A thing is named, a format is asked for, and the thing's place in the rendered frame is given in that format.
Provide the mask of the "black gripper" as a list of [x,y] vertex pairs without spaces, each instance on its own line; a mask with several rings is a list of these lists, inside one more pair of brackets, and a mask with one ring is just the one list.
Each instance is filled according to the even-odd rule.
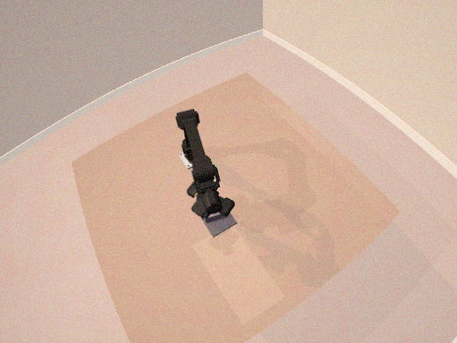
[[[196,188],[195,188],[195,185],[194,185],[194,181],[190,184],[189,188],[187,189],[187,194],[191,197],[194,198],[194,195],[197,193],[196,191]],[[197,195],[195,196],[196,197],[196,200],[199,198],[199,195],[201,195],[201,193],[197,193]],[[221,213],[222,215],[229,215],[229,213],[232,211],[232,209],[234,208],[235,206],[235,202],[232,201],[231,199],[229,198],[222,198],[221,196],[220,197],[220,200],[221,200],[221,204],[222,204],[222,210],[219,212]]]

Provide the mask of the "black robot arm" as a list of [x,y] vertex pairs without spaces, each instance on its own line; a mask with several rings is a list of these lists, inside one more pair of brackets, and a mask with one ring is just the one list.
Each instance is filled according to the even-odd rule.
[[192,164],[191,172],[196,191],[201,193],[192,205],[192,211],[203,219],[208,218],[210,214],[222,210],[219,194],[215,190],[220,187],[220,176],[217,167],[212,164],[203,149],[198,130],[200,123],[198,112],[189,109],[177,113],[175,117],[178,127],[184,130],[185,139],[181,146],[188,162]]

